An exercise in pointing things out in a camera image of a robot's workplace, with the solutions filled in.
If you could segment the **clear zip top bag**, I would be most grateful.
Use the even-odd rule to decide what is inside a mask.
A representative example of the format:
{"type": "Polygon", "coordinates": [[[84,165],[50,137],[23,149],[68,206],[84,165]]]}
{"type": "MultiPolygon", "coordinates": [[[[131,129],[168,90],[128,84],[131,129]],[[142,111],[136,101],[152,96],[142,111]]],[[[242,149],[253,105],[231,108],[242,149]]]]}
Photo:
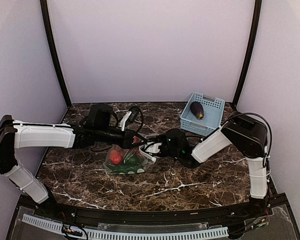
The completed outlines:
{"type": "Polygon", "coordinates": [[[107,152],[103,169],[107,174],[112,175],[134,175],[144,173],[157,161],[155,156],[142,151],[136,146],[130,149],[123,149],[113,145],[107,152]]]}

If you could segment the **purple fake eggplant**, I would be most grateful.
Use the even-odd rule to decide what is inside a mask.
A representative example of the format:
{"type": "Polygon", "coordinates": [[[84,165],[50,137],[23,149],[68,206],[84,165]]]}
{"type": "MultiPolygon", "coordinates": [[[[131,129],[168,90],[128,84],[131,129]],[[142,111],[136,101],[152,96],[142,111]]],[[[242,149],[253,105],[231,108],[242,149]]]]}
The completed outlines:
{"type": "Polygon", "coordinates": [[[190,111],[198,120],[204,118],[204,108],[200,102],[193,101],[190,105],[190,111]]]}

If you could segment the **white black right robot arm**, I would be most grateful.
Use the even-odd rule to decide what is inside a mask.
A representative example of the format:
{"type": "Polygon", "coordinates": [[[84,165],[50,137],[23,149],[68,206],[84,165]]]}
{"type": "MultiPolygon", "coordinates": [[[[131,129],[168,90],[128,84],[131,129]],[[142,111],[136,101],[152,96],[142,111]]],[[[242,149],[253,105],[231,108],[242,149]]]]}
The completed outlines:
{"type": "Polygon", "coordinates": [[[229,145],[233,145],[248,163],[250,197],[245,213],[256,217],[265,208],[268,194],[269,157],[272,130],[266,119],[256,113],[234,111],[219,127],[196,146],[191,147],[186,134],[172,128],[165,134],[147,137],[140,152],[147,157],[170,157],[186,168],[196,168],[229,145]]]}

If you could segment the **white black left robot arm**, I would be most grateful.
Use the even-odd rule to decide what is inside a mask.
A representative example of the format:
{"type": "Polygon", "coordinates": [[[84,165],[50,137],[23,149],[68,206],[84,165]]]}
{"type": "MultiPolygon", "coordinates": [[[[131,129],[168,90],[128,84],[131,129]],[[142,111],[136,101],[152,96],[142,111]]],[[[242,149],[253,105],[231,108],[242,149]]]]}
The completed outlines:
{"type": "Polygon", "coordinates": [[[127,127],[136,117],[144,120],[138,106],[132,106],[118,118],[113,108],[104,103],[92,105],[89,114],[77,124],[30,123],[4,115],[0,120],[0,174],[41,205],[48,217],[57,218],[61,208],[54,202],[53,194],[17,160],[15,150],[37,147],[84,149],[98,143],[131,149],[138,146],[135,138],[140,136],[140,130],[127,127]]]}

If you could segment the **red fake tomato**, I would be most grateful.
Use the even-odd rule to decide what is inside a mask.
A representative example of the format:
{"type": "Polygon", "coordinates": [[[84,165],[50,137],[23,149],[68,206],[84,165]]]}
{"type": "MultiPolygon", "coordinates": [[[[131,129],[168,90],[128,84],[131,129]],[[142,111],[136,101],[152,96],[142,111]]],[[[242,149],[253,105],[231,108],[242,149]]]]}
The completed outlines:
{"type": "Polygon", "coordinates": [[[112,150],[109,153],[109,159],[113,165],[119,165],[122,162],[123,157],[119,152],[112,150]]]}

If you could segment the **green fake vegetable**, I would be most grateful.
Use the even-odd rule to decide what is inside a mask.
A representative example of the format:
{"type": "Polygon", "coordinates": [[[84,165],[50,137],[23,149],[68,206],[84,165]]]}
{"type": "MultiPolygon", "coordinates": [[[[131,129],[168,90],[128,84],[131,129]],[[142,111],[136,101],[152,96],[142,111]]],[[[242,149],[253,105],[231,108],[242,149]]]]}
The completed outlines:
{"type": "Polygon", "coordinates": [[[138,154],[134,154],[117,165],[114,172],[120,175],[144,173],[143,159],[138,154]]]}

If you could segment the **light blue perforated basket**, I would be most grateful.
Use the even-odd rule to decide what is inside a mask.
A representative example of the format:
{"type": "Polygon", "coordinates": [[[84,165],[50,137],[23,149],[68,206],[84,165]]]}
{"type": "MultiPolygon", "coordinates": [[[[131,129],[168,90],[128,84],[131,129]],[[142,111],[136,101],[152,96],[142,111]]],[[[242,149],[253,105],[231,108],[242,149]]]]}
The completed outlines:
{"type": "Polygon", "coordinates": [[[220,126],[225,101],[194,92],[180,115],[180,128],[201,136],[208,136],[220,126]]]}

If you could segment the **black front mounting rail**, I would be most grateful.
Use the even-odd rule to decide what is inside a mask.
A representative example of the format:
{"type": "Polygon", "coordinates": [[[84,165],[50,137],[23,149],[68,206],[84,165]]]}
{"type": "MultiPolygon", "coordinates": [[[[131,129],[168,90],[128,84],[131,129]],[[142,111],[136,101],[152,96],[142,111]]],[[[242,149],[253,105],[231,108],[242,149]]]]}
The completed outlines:
{"type": "Polygon", "coordinates": [[[96,226],[99,223],[119,225],[178,225],[208,222],[216,224],[243,223],[266,214],[258,204],[249,202],[224,207],[181,211],[120,211],[50,203],[42,210],[51,217],[78,225],[96,226]]]}

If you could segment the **black corner frame post left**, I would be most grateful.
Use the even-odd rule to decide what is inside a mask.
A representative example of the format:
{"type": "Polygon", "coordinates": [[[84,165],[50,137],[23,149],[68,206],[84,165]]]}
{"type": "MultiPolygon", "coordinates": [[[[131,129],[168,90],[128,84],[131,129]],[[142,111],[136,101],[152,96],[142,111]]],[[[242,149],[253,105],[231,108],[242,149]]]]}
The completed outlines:
{"type": "Polygon", "coordinates": [[[43,20],[45,35],[46,35],[53,67],[54,67],[55,74],[57,77],[58,85],[60,87],[62,97],[64,99],[66,107],[69,109],[72,106],[72,101],[71,101],[70,94],[69,94],[67,86],[66,86],[66,82],[65,82],[65,79],[63,76],[61,64],[59,61],[59,56],[57,53],[56,43],[55,43],[51,19],[50,19],[48,1],[40,0],[39,2],[40,2],[41,15],[42,15],[42,20],[43,20]]]}

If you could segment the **black corner frame post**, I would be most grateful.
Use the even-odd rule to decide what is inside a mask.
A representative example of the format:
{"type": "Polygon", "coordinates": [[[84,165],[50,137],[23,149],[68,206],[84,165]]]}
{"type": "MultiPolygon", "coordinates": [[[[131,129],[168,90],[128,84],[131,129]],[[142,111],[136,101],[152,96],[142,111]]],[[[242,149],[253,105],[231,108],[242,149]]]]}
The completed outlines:
{"type": "Polygon", "coordinates": [[[71,101],[70,94],[69,94],[67,86],[66,86],[66,82],[65,82],[65,79],[63,76],[61,64],[59,61],[59,56],[57,53],[56,43],[55,43],[51,19],[50,19],[48,1],[40,0],[39,2],[40,2],[41,15],[42,15],[42,20],[43,20],[45,35],[46,35],[53,67],[54,67],[55,74],[57,77],[58,85],[60,87],[62,97],[64,99],[66,107],[69,109],[72,106],[72,101],[71,101]]]}
{"type": "Polygon", "coordinates": [[[251,20],[251,27],[249,32],[249,38],[247,42],[247,47],[245,51],[245,56],[240,72],[240,76],[238,79],[238,83],[235,89],[235,93],[231,102],[231,107],[233,110],[235,110],[238,106],[241,94],[243,92],[244,84],[246,81],[246,77],[248,74],[250,62],[253,55],[253,50],[255,46],[256,36],[258,32],[258,26],[259,26],[259,20],[261,15],[261,8],[262,8],[262,0],[255,0],[254,1],[254,9],[253,9],[253,15],[251,20]]]}

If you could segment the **black corner frame post right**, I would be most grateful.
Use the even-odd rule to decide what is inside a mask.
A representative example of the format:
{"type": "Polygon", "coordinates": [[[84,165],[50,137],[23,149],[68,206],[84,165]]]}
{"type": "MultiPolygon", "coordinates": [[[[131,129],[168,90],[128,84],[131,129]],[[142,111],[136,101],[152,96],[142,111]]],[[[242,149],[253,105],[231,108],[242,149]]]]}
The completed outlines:
{"type": "Polygon", "coordinates": [[[247,42],[247,47],[245,51],[245,56],[240,72],[240,76],[238,79],[238,83],[235,89],[235,93],[231,102],[231,107],[233,110],[235,110],[238,106],[241,94],[243,92],[244,84],[246,81],[246,77],[248,74],[250,62],[253,55],[253,50],[255,46],[256,36],[258,32],[258,26],[259,26],[259,20],[261,15],[261,8],[262,8],[262,0],[255,0],[254,1],[254,9],[253,9],[253,15],[251,20],[251,27],[249,32],[249,38],[247,42]]]}

